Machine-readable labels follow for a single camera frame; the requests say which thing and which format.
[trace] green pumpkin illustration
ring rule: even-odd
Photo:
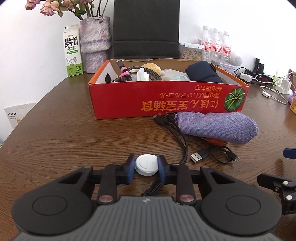
[[[236,110],[242,104],[244,96],[245,92],[242,88],[232,90],[225,98],[224,108],[229,112]]]

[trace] dried flower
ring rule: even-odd
[[[25,8],[26,10],[32,10],[39,3],[40,3],[40,0],[27,0]]]
[[[80,0],[80,2],[82,2],[82,3],[89,3],[89,2],[91,2],[92,0]]]
[[[46,16],[54,15],[55,13],[53,11],[56,11],[56,12],[59,11],[58,1],[50,2],[50,0],[46,0],[42,8],[40,9],[40,13]]]
[[[73,3],[71,2],[71,0],[64,0],[63,6],[69,8],[69,9],[74,9],[74,6],[73,6]]]

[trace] wooden table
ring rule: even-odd
[[[96,120],[87,86],[91,76],[74,76],[57,85],[0,149],[1,240],[17,234],[10,214],[14,200],[52,179],[85,165],[102,169],[110,163],[123,163],[129,154],[163,154],[168,162],[181,159],[179,144],[152,117]],[[242,112],[257,122],[260,133],[245,145],[229,145],[241,158],[239,163],[222,166],[209,157],[187,165],[199,169],[207,164],[256,186],[261,172],[296,179],[296,160],[282,155],[284,148],[296,148],[296,115],[288,106],[263,97],[257,86],[251,87]],[[189,154],[206,147],[194,137],[188,136],[188,142]],[[140,195],[153,180],[135,174],[132,184],[119,187],[118,193]],[[195,190],[200,197],[197,185]],[[175,187],[167,185],[160,194],[174,196]],[[282,216],[275,232],[285,241],[295,240],[296,215]]]

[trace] bottle cap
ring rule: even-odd
[[[140,155],[136,159],[135,169],[143,176],[153,176],[158,171],[157,156],[151,154]]]

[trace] chair backrest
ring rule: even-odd
[[[179,0],[115,0],[114,58],[178,58]]]

